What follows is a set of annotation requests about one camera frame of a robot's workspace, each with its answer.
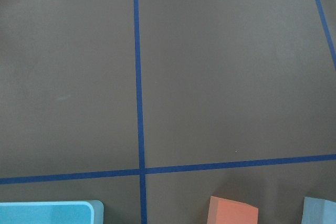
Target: light blue block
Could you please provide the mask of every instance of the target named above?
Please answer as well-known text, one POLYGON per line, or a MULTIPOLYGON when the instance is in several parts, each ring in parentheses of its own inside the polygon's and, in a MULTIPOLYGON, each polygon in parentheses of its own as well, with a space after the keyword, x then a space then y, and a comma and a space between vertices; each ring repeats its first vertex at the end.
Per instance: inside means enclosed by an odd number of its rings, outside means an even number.
POLYGON ((102 224, 98 200, 0 203, 1 224, 102 224))
POLYGON ((336 223, 336 202, 305 197, 304 203, 301 224, 336 223))

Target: white speck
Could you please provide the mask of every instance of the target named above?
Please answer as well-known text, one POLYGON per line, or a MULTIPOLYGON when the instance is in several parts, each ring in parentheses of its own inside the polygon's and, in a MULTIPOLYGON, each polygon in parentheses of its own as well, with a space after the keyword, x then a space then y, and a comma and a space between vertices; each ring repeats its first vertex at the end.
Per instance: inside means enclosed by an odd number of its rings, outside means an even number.
POLYGON ((58 97, 56 99, 56 101, 64 101, 64 100, 67 100, 71 97, 71 94, 68 94, 68 95, 63 95, 62 97, 58 97))

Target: orange block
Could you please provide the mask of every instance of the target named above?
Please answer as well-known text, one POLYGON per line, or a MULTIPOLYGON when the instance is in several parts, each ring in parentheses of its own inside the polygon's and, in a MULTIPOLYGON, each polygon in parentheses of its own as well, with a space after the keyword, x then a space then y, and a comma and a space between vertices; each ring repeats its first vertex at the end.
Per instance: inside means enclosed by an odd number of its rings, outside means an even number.
POLYGON ((211 196, 207 224, 257 224, 258 208, 211 196))

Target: diagonal blue line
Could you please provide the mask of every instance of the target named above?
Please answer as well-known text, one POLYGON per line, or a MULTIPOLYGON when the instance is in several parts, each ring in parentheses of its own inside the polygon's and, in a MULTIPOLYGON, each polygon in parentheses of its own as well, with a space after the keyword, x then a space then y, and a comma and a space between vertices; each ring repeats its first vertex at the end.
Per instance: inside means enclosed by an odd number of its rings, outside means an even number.
POLYGON ((319 15, 320 15, 320 19, 321 19, 321 22, 322 22, 324 34, 325 34, 325 37, 326 37, 327 42, 328 42, 330 54, 331 54, 332 60, 334 62, 334 67, 336 69, 336 52, 335 52, 334 44, 332 42, 331 35, 330 35, 330 32, 329 32, 327 20, 326 20, 325 15, 324 15, 321 0, 315 0, 315 2, 316 2, 317 9, 319 11, 319 15))
POLYGON ((50 181, 87 179, 87 178, 121 177, 132 175, 139 175, 139 169, 110 170, 105 172, 57 174, 57 175, 31 176, 31 177, 0 178, 0 185, 50 182, 50 181))
POLYGON ((228 169, 228 168, 253 167, 253 166, 265 166, 265 165, 283 165, 283 164, 308 163, 308 162, 329 161, 329 160, 336 160, 336 154, 260 159, 252 161, 238 161, 227 163, 154 167, 154 168, 147 168, 146 173, 147 174, 178 173, 178 172, 190 172, 194 170, 213 170, 213 169, 228 169))
POLYGON ((141 86, 139 0, 133 0, 133 1, 134 1, 135 80, 137 88, 136 106, 138 112, 141 223, 147 224, 145 146, 143 135, 142 86, 141 86))

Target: blue plastic container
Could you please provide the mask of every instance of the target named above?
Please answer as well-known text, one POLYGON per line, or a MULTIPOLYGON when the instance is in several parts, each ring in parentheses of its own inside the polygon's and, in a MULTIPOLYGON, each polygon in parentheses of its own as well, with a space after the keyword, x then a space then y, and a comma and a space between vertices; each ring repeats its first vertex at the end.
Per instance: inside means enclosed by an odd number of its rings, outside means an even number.
POLYGON ((0 203, 1 224, 103 224, 99 200, 0 203))

